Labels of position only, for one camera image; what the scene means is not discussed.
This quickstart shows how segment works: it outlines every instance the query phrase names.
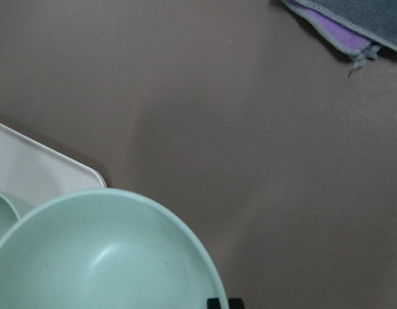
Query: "white tray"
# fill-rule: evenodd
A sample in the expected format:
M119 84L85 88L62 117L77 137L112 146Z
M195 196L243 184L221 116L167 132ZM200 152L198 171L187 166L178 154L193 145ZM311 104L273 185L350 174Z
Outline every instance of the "white tray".
M36 207L67 192L105 187L96 170L0 123L0 191Z

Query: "cloth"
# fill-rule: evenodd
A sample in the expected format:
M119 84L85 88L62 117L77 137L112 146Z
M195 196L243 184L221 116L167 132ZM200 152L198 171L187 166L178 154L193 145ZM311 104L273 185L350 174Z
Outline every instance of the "cloth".
M382 46L397 52L397 0L282 0L308 20L355 67L376 59Z

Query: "black object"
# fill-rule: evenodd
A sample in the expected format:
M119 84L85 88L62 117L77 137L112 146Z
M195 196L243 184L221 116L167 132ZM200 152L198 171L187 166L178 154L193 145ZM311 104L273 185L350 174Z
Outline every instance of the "black object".
M207 309L221 309L218 298L209 298L207 300Z
M230 309L245 309L243 299L229 298ZM209 298L207 300L207 309L221 309L218 298Z
M229 307L230 309L245 309L241 298L229 298Z

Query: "bowl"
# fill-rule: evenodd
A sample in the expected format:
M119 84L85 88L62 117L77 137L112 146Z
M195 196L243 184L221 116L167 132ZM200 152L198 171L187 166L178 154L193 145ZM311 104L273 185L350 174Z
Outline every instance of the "bowl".
M167 208L118 190L79 191L28 213L0 240L0 308L206 308L222 282Z
M9 193L0 192L0 239L32 206Z

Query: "gray cloth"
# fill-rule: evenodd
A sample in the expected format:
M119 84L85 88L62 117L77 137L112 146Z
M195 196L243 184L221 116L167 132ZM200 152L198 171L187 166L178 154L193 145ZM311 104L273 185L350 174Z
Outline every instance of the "gray cloth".
M354 62L354 68L362 67L366 59L377 59L377 53L382 47L380 44L295 0L282 2L294 13L309 21L335 48L348 55Z
M297 0L397 51L397 0Z

